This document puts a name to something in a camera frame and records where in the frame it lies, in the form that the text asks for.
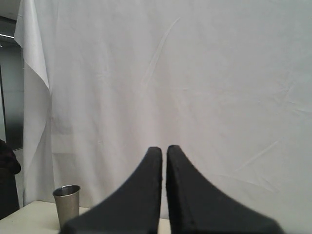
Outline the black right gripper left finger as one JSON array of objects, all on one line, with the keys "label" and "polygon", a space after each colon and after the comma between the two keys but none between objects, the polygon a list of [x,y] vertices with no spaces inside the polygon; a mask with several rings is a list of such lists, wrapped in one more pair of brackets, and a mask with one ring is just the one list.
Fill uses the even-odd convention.
[{"label": "black right gripper left finger", "polygon": [[148,148],[130,177],[109,197],[67,221],[62,234],[156,234],[162,193],[162,151]]}]

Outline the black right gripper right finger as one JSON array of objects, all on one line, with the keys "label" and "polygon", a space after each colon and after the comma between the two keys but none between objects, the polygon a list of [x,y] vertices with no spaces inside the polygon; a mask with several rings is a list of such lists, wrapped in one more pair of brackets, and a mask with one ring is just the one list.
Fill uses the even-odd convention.
[{"label": "black right gripper right finger", "polygon": [[282,234],[281,226],[209,182],[178,145],[167,149],[166,191],[173,234]]}]

